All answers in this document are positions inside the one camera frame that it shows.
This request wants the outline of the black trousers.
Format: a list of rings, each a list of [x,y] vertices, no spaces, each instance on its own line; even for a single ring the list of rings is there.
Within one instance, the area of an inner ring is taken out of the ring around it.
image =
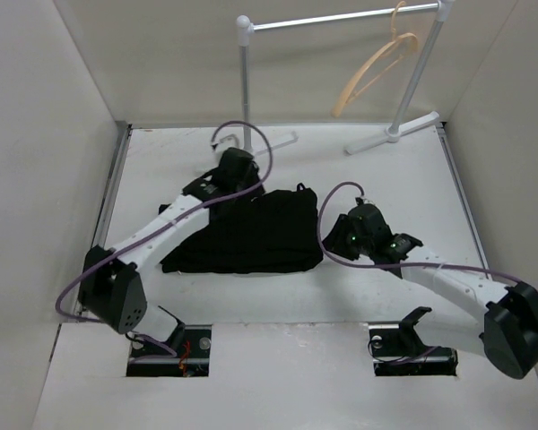
[[[295,273],[323,261],[317,195],[299,183],[237,202],[161,260],[164,273]]]

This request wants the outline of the beige wooden hanger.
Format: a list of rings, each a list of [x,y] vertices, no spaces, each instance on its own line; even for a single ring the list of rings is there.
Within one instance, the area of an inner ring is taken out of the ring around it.
[[[338,118],[355,100],[362,96],[371,86],[378,82],[391,69],[406,57],[419,50],[420,41],[414,32],[397,29],[396,15],[407,5],[400,1],[391,14],[391,39],[368,58],[355,74],[346,82],[331,109],[331,116]]]

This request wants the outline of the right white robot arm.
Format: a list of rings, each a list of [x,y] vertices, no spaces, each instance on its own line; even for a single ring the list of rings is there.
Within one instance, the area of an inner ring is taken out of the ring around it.
[[[380,209],[357,201],[340,215],[323,247],[331,257],[355,265],[361,256],[370,268],[422,286],[464,310],[475,332],[461,336],[460,348],[486,357],[501,373],[524,378],[538,364],[538,289],[522,280],[483,268],[446,262],[422,241],[395,233]]]

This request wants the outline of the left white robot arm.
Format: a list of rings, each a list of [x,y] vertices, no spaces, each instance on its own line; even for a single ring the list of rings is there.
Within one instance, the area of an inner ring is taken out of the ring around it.
[[[144,279],[184,240],[202,230],[242,197],[264,193],[249,152],[230,147],[217,167],[187,184],[155,219],[110,249],[94,246],[84,260],[78,302],[113,331],[152,339],[164,357],[183,347],[183,323],[150,303]]]

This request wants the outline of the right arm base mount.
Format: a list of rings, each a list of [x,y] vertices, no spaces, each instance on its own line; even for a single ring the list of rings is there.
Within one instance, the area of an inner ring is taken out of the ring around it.
[[[456,376],[455,349],[427,346],[414,328],[398,322],[369,324],[368,330],[375,376]]]

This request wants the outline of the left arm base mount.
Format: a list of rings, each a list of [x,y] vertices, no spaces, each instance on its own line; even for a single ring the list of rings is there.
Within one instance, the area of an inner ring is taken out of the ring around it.
[[[139,334],[127,334],[130,352],[127,377],[207,377],[213,327],[188,325],[173,340],[160,344]]]

